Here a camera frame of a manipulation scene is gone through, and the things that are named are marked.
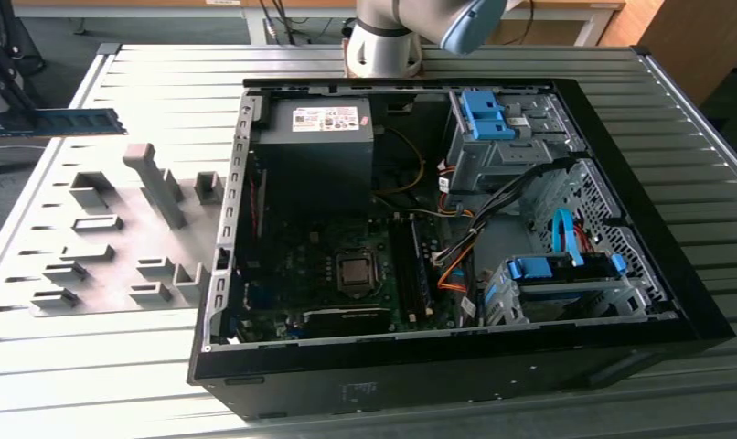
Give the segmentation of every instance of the yellow wire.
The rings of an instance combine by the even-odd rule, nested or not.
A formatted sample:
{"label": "yellow wire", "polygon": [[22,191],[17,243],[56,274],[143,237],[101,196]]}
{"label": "yellow wire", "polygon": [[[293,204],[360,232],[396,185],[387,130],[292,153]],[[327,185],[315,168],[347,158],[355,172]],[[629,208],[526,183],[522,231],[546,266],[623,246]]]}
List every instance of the yellow wire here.
{"label": "yellow wire", "polygon": [[412,151],[415,152],[415,155],[418,156],[418,162],[419,162],[419,170],[418,170],[418,176],[415,177],[415,180],[406,186],[395,187],[392,189],[379,189],[375,190],[375,194],[378,195],[388,195],[388,194],[398,194],[399,192],[404,192],[406,190],[411,189],[416,183],[419,183],[419,180],[422,180],[422,175],[426,172],[426,163],[422,159],[422,154],[419,153],[419,149],[412,144],[412,142],[408,140],[408,138],[402,134],[400,131],[398,131],[395,128],[386,127],[387,131],[392,131],[404,141],[404,143],[408,145],[410,148],[412,148]]}

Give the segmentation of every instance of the metal rack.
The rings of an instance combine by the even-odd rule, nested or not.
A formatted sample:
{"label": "metal rack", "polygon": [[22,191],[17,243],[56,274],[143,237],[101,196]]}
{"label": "metal rack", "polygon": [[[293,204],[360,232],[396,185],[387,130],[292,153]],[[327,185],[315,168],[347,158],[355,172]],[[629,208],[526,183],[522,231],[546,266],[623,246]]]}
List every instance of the metal rack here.
{"label": "metal rack", "polygon": [[[737,333],[737,156],[653,58],[625,48],[484,48],[467,59],[426,49],[426,60],[434,77],[579,80]],[[183,187],[188,184],[181,181],[199,172],[224,177],[241,79],[335,77],[342,72],[339,47],[101,48],[72,107],[115,108],[131,135],[52,140],[0,233],[1,435],[319,437],[339,429],[344,437],[488,437],[499,431],[507,437],[701,438],[723,437],[730,431],[737,437],[737,338],[601,391],[245,424],[203,389],[184,382],[192,307],[32,316],[26,307],[34,288],[6,279],[38,277],[38,270],[56,262],[43,243],[105,241],[69,230],[83,214],[63,185],[72,173],[97,169],[115,187],[136,191],[137,177],[120,163],[120,154],[127,143],[152,142],[157,166],[172,170]],[[127,215],[157,218],[144,211]],[[199,243],[197,236],[216,233],[216,219],[205,214],[192,212],[188,223],[176,233],[177,242],[189,247],[181,247],[181,253],[164,246],[151,252],[184,265],[208,261],[213,240]],[[55,229],[36,229],[45,225]],[[100,262],[107,273],[136,275],[135,261],[148,252],[133,245],[133,233],[149,230],[160,236],[168,233],[153,223],[111,232],[128,235],[109,237],[127,245],[116,245],[119,264],[111,268]],[[184,253],[191,260],[177,259]],[[135,280],[111,294],[124,297]]]}

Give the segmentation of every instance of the power supply label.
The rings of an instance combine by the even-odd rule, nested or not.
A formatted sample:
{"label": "power supply label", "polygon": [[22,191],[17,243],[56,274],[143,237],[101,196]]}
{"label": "power supply label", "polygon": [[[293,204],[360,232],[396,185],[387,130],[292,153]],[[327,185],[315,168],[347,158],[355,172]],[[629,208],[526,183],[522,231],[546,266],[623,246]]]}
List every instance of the power supply label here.
{"label": "power supply label", "polygon": [[358,107],[300,107],[292,112],[292,131],[358,131]]}

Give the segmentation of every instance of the black cable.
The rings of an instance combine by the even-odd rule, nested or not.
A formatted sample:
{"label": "black cable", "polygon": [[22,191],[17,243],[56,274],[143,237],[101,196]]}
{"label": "black cable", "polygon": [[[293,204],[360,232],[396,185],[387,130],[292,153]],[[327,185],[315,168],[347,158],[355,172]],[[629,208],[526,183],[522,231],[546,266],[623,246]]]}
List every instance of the black cable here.
{"label": "black cable", "polygon": [[328,27],[331,26],[331,23],[332,23],[332,18],[328,18],[328,22],[326,23],[324,28],[322,29],[322,32],[319,32],[319,35],[311,39],[311,44],[315,44],[318,40],[322,38],[322,36],[328,30]]}
{"label": "black cable", "polygon": [[291,23],[296,24],[296,25],[302,25],[303,23],[306,23],[308,21],[308,18],[304,18],[303,20],[300,21],[295,21],[293,19],[288,18],[287,19]]}
{"label": "black cable", "polygon": [[487,225],[488,217],[519,199],[526,186],[538,176],[557,169],[566,169],[571,167],[575,160],[577,159],[571,157],[557,158],[550,163],[543,163],[531,167],[523,174],[512,178],[510,182],[492,193],[488,200],[476,210],[475,215],[468,222],[468,229],[466,233],[463,233],[455,243],[436,255],[436,261],[444,261],[446,258],[448,258],[460,248],[466,247],[476,240],[476,236],[482,233],[482,230]]}
{"label": "black cable", "polygon": [[528,9],[531,11],[528,15],[528,21],[526,21],[526,30],[523,30],[523,34],[519,37],[510,39],[506,43],[502,43],[503,46],[514,43],[523,44],[523,41],[526,41],[526,37],[528,36],[528,32],[531,32],[531,25],[534,23],[534,9],[535,9],[534,0],[528,0]]}
{"label": "black cable", "polygon": [[295,46],[295,40],[292,39],[292,28],[291,28],[291,24],[287,21],[287,13],[284,12],[284,3],[281,0],[271,0],[271,1],[273,2],[273,7],[276,8],[276,12],[281,17],[284,32],[287,33],[287,40],[289,41],[291,45]]}
{"label": "black cable", "polygon": [[271,37],[273,37],[273,41],[276,42],[276,45],[280,46],[281,43],[279,43],[279,38],[276,37],[276,32],[273,29],[273,20],[271,20],[271,15],[268,14],[268,8],[265,7],[264,0],[260,0],[260,7],[261,7],[261,13],[265,15],[265,32],[271,34]]}

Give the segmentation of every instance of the motherboard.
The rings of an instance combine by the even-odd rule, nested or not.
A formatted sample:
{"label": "motherboard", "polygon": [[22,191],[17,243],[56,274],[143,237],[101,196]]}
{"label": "motherboard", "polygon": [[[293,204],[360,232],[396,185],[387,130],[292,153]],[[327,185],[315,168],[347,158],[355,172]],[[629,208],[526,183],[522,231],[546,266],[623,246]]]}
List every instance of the motherboard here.
{"label": "motherboard", "polygon": [[261,242],[268,266],[245,284],[237,317],[247,341],[454,327],[454,299],[428,286],[434,218],[268,220]]}

